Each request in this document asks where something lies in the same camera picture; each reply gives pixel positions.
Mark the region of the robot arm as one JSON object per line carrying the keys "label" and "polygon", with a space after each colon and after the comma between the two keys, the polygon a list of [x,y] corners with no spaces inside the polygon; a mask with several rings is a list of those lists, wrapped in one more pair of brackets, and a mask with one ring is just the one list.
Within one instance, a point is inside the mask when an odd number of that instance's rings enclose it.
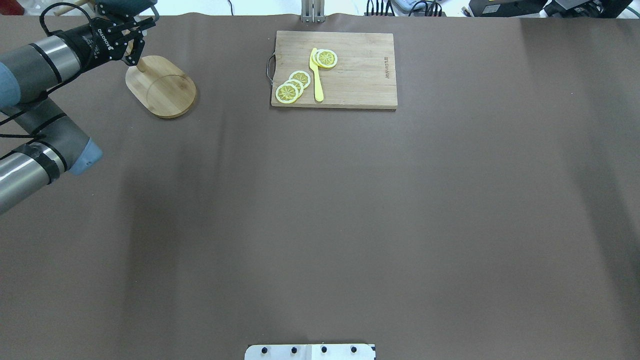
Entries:
{"label": "robot arm", "polygon": [[0,210],[3,214],[64,173],[80,175],[103,151],[51,98],[80,75],[112,61],[139,64],[144,32],[160,16],[155,0],[94,0],[82,5],[54,2],[39,14],[45,38],[1,55],[2,125],[16,122],[25,139],[1,157]]}

